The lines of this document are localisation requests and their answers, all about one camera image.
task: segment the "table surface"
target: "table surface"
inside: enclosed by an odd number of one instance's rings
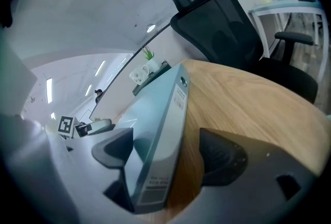
[[[271,142],[321,174],[331,145],[331,122],[290,90],[251,73],[185,60],[190,88],[183,141],[164,210],[138,215],[167,223],[199,193],[204,173],[199,129],[217,129]]]
[[[257,12],[263,10],[270,10],[275,8],[286,8],[286,7],[307,7],[307,8],[318,8],[323,9],[322,4],[316,0],[316,2],[302,2],[298,0],[272,0],[268,4],[259,4],[248,12]]]

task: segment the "white ceiling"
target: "white ceiling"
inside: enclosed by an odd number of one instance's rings
[[[177,13],[171,0],[14,0],[7,40],[29,68],[84,54],[134,52]]]
[[[45,125],[50,120],[50,114],[57,117],[67,115],[84,101],[94,98],[95,89],[106,82],[109,68],[117,69],[112,62],[121,62],[127,54],[97,54],[66,58],[34,68],[32,72],[38,78],[25,103],[22,115],[25,118],[37,120]],[[96,76],[101,62],[105,63]],[[52,78],[52,102],[47,102],[46,80]],[[88,86],[92,87],[87,96]]]

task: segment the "white desk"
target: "white desk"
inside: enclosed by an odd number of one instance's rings
[[[270,57],[268,43],[266,39],[266,35],[260,20],[260,16],[266,14],[276,14],[276,21],[283,31],[284,28],[282,27],[281,22],[279,21],[279,14],[280,13],[288,13],[288,12],[301,12],[301,13],[312,13],[314,17],[315,23],[315,44],[319,44],[319,36],[318,36],[318,26],[317,26],[317,18],[316,14],[322,16],[322,23],[323,23],[323,56],[322,62],[320,66],[320,71],[317,77],[317,82],[322,80],[324,70],[326,67],[327,56],[328,56],[328,46],[329,46],[329,34],[328,34],[328,25],[325,12],[323,10],[323,6],[319,1],[316,2],[301,2],[298,0],[273,0],[269,4],[261,4],[255,6],[253,9],[248,11],[253,15],[255,23],[257,24],[258,31],[262,40],[263,49],[264,49],[264,56]]]

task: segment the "desk leg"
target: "desk leg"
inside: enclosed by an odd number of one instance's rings
[[[253,13],[253,18],[254,18],[255,23],[257,24],[257,27],[258,27],[258,31],[259,31],[260,38],[261,38],[262,45],[263,45],[264,56],[265,57],[270,57],[267,37],[265,35],[264,28],[263,28],[263,25],[261,23],[261,19],[256,13]]]
[[[280,32],[283,32],[284,31],[284,28],[283,28],[283,25],[281,23],[281,18],[280,18],[280,14],[277,13],[275,14],[275,18],[276,18],[276,23],[277,23],[277,30],[279,30]]]
[[[323,78],[323,74],[326,67],[327,57],[328,57],[328,50],[329,50],[329,28],[327,25],[327,19],[325,12],[322,13],[322,24],[323,24],[323,56],[322,56],[322,62],[321,67],[319,71],[319,75],[317,77],[317,82],[321,82]]]
[[[313,13],[312,15],[313,15],[314,24],[315,24],[315,44],[318,46],[319,45],[319,27],[317,25],[317,15],[315,13]]]

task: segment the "chair armrest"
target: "chair armrest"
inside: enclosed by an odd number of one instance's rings
[[[314,41],[311,36],[301,34],[301,33],[294,33],[294,32],[277,32],[275,34],[276,39],[281,39],[285,41],[291,42],[298,42],[302,44],[308,44],[312,46]]]

